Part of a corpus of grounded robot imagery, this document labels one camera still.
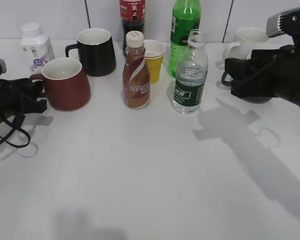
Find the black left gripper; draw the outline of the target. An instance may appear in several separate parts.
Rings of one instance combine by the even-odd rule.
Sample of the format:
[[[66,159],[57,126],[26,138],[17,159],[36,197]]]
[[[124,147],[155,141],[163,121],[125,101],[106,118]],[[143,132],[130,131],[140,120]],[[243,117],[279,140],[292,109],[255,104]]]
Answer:
[[[17,96],[14,90],[18,90],[27,96]],[[8,115],[42,114],[47,110],[47,100],[34,98],[45,98],[44,85],[42,80],[32,81],[29,78],[14,80],[0,79],[0,123],[2,118]]]

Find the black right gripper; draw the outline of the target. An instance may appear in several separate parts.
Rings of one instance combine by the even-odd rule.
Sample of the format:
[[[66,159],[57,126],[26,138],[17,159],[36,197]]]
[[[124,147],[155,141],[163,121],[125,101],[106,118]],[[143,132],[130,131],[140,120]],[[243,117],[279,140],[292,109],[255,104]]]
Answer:
[[[238,98],[279,98],[300,107],[300,32],[286,31],[293,45],[253,49],[249,59],[226,58],[224,72],[231,76],[231,94]],[[274,75],[258,76],[275,65]]]

